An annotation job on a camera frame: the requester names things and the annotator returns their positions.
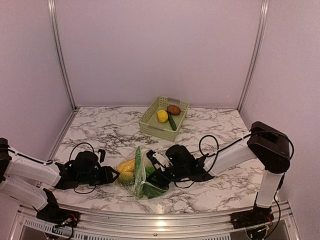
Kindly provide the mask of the green fake cucumber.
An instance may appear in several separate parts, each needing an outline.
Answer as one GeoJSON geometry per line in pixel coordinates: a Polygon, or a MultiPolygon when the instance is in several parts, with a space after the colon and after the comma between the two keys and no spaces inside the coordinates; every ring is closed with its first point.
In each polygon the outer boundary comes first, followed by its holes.
{"type": "Polygon", "coordinates": [[[177,126],[176,126],[176,123],[175,123],[172,115],[170,113],[167,113],[167,115],[168,115],[167,121],[169,122],[171,129],[173,131],[176,131],[177,130],[177,126]]]}

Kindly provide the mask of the green fake leafy vegetable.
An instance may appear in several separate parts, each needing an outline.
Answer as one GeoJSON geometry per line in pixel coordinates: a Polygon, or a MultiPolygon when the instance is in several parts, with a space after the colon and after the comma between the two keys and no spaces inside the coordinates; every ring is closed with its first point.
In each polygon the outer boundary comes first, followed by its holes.
{"type": "Polygon", "coordinates": [[[152,199],[165,194],[169,189],[169,185],[164,185],[165,181],[155,170],[153,166],[146,166],[145,168],[146,179],[143,183],[143,195],[147,199],[152,199]]]}

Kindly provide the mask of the green fake chili pepper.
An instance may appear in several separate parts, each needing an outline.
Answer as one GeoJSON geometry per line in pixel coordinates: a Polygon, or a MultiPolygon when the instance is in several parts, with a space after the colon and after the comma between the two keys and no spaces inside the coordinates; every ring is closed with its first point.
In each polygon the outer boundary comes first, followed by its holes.
{"type": "Polygon", "coordinates": [[[137,181],[140,177],[140,168],[141,168],[141,147],[138,146],[135,150],[135,165],[134,165],[134,177],[137,181]]]}

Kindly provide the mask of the clear zip top bag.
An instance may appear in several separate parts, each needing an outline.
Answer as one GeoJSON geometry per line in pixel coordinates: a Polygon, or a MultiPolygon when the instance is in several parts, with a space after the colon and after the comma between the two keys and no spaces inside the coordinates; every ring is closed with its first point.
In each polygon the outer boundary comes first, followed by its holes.
{"type": "MultiPolygon", "coordinates": [[[[126,188],[137,199],[143,199],[144,200],[144,199],[148,199],[143,194],[143,184],[144,184],[144,182],[146,180],[145,167],[148,167],[148,166],[153,167],[153,166],[152,166],[151,161],[147,158],[148,149],[143,147],[143,146],[139,146],[139,147],[140,147],[140,150],[141,150],[141,165],[140,165],[139,179],[135,180],[133,185],[121,185],[119,183],[119,181],[118,181],[118,178],[117,178],[117,181],[121,186],[126,188]]],[[[122,162],[135,159],[136,149],[137,149],[137,147],[128,156],[126,156],[122,162]]]]}

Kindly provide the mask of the yellow fake lemon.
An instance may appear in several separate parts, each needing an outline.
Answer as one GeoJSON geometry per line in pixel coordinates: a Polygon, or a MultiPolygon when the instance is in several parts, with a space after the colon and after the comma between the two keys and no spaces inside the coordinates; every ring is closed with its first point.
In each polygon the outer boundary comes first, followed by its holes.
{"type": "Polygon", "coordinates": [[[166,110],[160,109],[160,110],[157,111],[157,119],[158,119],[158,121],[159,121],[160,123],[165,123],[165,122],[167,122],[167,121],[168,121],[168,118],[169,118],[169,116],[168,116],[168,113],[167,113],[166,110]]]}
{"type": "Polygon", "coordinates": [[[131,186],[135,184],[135,175],[133,172],[124,171],[119,174],[118,182],[123,186],[131,186]]]}

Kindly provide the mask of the brown fake potato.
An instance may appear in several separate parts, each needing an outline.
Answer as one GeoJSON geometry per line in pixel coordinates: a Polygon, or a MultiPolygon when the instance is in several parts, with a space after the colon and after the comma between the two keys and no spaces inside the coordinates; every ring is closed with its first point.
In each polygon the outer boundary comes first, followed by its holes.
{"type": "Polygon", "coordinates": [[[177,116],[181,113],[181,109],[176,105],[169,105],[167,107],[167,112],[171,115],[177,116]]]}

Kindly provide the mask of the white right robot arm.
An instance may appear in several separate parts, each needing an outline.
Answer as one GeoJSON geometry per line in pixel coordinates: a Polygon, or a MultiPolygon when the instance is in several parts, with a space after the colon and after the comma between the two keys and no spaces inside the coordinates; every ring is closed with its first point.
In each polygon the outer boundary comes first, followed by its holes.
{"type": "Polygon", "coordinates": [[[170,183],[202,183],[212,180],[227,169],[252,159],[264,166],[262,182],[255,200],[255,207],[248,212],[247,219],[258,224],[267,216],[281,181],[290,168],[294,145],[284,133],[256,121],[249,134],[213,154],[202,154],[195,158],[183,145],[173,145],[165,156],[149,150],[146,157],[155,171],[148,182],[160,187],[170,183]]]}

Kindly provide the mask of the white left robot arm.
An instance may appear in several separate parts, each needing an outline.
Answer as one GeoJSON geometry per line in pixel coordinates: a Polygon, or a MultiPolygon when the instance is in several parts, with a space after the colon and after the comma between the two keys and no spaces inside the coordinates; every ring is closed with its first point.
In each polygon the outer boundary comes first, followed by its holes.
{"type": "Polygon", "coordinates": [[[53,193],[38,188],[30,180],[44,183],[58,190],[76,189],[80,185],[92,187],[113,183],[119,172],[111,166],[102,166],[105,151],[93,149],[77,153],[75,159],[66,163],[40,160],[9,146],[8,140],[0,139],[0,191],[25,202],[53,223],[63,219],[63,211],[53,193]]]}

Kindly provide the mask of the pale green perforated basket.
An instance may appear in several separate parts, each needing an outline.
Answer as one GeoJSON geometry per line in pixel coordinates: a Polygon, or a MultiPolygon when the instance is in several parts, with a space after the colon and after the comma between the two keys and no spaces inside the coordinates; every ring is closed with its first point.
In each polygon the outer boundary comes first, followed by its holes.
{"type": "Polygon", "coordinates": [[[185,120],[189,106],[190,103],[187,101],[164,96],[156,97],[139,120],[140,131],[147,135],[174,142],[185,120]],[[175,105],[181,110],[179,115],[172,116],[177,127],[176,131],[172,130],[168,121],[160,123],[157,118],[158,110],[167,110],[169,105],[175,105]]]}

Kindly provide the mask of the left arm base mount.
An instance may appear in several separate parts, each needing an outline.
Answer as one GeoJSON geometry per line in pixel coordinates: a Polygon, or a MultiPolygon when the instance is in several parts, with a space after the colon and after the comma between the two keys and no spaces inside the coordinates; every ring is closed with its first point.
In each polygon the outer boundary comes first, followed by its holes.
{"type": "Polygon", "coordinates": [[[78,211],[60,208],[54,194],[46,188],[44,188],[43,191],[46,195],[46,205],[44,208],[37,210],[36,218],[57,224],[58,227],[68,224],[76,228],[80,213],[78,211]]]}

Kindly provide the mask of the aluminium front rail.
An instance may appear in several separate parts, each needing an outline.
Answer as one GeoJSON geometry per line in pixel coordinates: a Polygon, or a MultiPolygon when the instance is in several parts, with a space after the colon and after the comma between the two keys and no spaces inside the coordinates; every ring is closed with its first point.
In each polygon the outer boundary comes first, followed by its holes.
{"type": "Polygon", "coordinates": [[[233,210],[198,213],[131,213],[94,210],[63,204],[80,213],[77,227],[53,229],[36,218],[31,207],[21,204],[14,218],[10,240],[45,239],[47,235],[75,240],[246,240],[252,228],[235,229],[233,210]]]}

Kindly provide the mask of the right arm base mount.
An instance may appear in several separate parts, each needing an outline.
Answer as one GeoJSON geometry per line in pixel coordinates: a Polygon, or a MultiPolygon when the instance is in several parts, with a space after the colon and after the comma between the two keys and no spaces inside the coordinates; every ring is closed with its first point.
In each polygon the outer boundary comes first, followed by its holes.
{"type": "Polygon", "coordinates": [[[234,212],[230,215],[230,222],[234,229],[247,228],[261,225],[274,220],[272,206],[261,207],[255,200],[252,209],[234,212]]]}

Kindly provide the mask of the left aluminium frame post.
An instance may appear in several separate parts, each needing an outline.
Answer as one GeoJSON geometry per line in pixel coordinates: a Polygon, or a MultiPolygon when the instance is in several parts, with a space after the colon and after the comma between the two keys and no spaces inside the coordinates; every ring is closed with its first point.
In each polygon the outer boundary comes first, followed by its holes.
{"type": "Polygon", "coordinates": [[[62,48],[62,43],[61,43],[61,38],[59,33],[59,24],[58,24],[57,10],[56,10],[56,1],[48,0],[47,3],[48,3],[49,18],[51,22],[51,28],[52,28],[52,34],[53,34],[53,40],[54,40],[55,50],[57,54],[58,64],[59,64],[63,84],[65,87],[67,99],[68,99],[70,108],[74,112],[77,110],[77,106],[72,93],[72,88],[69,81],[69,76],[68,76],[64,56],[63,56],[63,48],[62,48]]]}

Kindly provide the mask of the aluminium frame post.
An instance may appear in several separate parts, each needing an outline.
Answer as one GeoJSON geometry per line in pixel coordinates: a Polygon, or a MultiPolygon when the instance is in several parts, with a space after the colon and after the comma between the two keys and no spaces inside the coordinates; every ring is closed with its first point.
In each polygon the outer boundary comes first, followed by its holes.
{"type": "Polygon", "coordinates": [[[249,67],[247,70],[246,78],[244,81],[244,85],[242,88],[242,92],[237,104],[237,110],[239,113],[241,113],[242,110],[244,109],[245,102],[249,95],[250,87],[254,78],[256,65],[258,62],[259,54],[262,49],[263,40],[265,36],[269,6],[270,6],[269,0],[261,1],[260,14],[258,19],[258,26],[257,26],[257,32],[256,32],[255,41],[254,41],[253,52],[251,55],[251,59],[250,59],[249,67]]]}
{"type": "Polygon", "coordinates": [[[56,10],[56,1],[48,0],[47,3],[48,3],[49,18],[51,22],[51,28],[52,28],[52,34],[53,34],[53,40],[54,40],[55,50],[57,54],[58,64],[59,64],[63,84],[65,87],[67,99],[68,99],[70,108],[74,112],[77,110],[77,106],[72,93],[72,88],[69,81],[69,76],[68,76],[64,56],[63,56],[63,48],[62,48],[62,43],[61,43],[61,38],[59,33],[59,24],[58,24],[57,10],[56,10]]]}

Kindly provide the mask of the right aluminium frame post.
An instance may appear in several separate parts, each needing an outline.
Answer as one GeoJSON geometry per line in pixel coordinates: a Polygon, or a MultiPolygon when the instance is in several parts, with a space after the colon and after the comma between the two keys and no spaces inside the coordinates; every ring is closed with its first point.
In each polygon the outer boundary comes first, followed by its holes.
{"type": "Polygon", "coordinates": [[[249,67],[247,70],[246,78],[244,81],[244,85],[242,88],[242,92],[237,104],[237,110],[239,113],[241,113],[242,110],[244,109],[245,102],[249,95],[250,87],[254,78],[256,65],[258,62],[259,54],[262,49],[263,40],[265,36],[269,6],[270,6],[269,0],[261,1],[260,14],[258,19],[258,26],[257,26],[257,32],[256,32],[255,41],[254,41],[253,52],[251,55],[251,59],[250,59],[249,67]]]}

